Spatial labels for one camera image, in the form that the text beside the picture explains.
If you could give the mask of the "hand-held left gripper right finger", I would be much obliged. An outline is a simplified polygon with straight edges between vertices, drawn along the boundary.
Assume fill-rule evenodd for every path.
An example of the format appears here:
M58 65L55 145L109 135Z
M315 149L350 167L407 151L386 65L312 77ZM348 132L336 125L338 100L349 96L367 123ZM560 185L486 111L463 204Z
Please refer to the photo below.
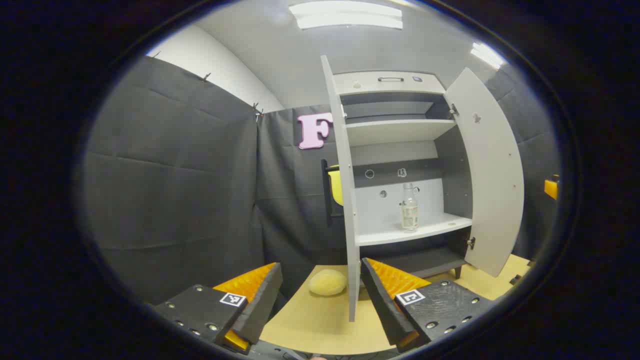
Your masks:
M370 258L360 268L386 338L401 354L468 328L494 305L449 279L430 282Z

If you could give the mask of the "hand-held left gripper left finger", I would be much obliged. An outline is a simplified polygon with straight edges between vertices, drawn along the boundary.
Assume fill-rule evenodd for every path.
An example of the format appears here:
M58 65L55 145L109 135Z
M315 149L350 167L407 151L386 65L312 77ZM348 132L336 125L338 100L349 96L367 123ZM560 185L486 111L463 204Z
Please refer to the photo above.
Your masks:
M213 287L191 285L154 310L183 332L247 355L259 341L282 283L281 264L272 262Z

